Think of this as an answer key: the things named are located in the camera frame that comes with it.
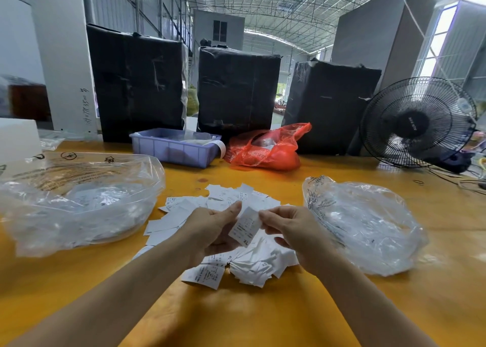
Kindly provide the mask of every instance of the tape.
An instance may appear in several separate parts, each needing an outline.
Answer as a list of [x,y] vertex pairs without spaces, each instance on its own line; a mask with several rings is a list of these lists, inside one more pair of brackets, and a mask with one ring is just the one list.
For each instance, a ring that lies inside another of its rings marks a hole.
[[220,158],[223,159],[224,156],[226,155],[226,145],[223,143],[221,140],[212,140],[208,142],[207,144],[204,145],[209,145],[209,144],[215,144],[219,146],[219,149],[221,150],[221,156]]

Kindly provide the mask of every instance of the white pillar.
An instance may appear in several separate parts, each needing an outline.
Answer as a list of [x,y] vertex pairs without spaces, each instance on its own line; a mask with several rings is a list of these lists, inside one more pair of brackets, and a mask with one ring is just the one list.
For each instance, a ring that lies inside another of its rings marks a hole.
[[83,0],[30,0],[54,129],[97,134]]

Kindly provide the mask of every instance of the warehouse ceiling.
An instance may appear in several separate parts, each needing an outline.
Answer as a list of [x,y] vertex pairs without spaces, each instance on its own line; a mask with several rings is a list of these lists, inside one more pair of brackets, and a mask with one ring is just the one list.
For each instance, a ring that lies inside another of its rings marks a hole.
[[334,42],[340,16],[369,0],[189,0],[193,9],[245,17],[245,28],[308,53]]

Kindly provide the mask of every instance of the red plastic bag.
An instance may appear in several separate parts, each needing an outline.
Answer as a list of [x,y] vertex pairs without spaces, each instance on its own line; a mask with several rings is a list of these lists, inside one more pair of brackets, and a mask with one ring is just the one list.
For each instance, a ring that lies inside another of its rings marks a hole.
[[231,164],[290,171],[300,167],[297,141],[312,128],[295,123],[279,129],[257,130],[232,137],[225,160]]

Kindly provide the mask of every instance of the table surface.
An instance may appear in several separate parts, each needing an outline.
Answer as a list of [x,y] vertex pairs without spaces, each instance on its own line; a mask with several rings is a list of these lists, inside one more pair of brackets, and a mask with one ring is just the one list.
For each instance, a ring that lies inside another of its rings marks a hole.
[[[129,153],[130,145],[64,142],[61,151]],[[302,157],[293,172],[230,166],[216,159],[204,170],[167,164],[167,196],[207,195],[207,184],[246,183],[282,204],[302,204],[306,177],[385,186],[402,196],[430,239],[416,267],[370,277],[442,347],[484,346],[486,340],[486,197],[420,170],[387,170],[373,158]],[[414,180],[423,181],[419,185]],[[162,212],[154,209],[149,219]],[[0,230],[0,344],[70,303],[123,267],[147,237],[143,228],[119,242],[16,258]],[[121,344],[128,346],[359,346],[319,281],[300,266],[263,289],[240,284],[228,270],[217,291],[176,280]]]

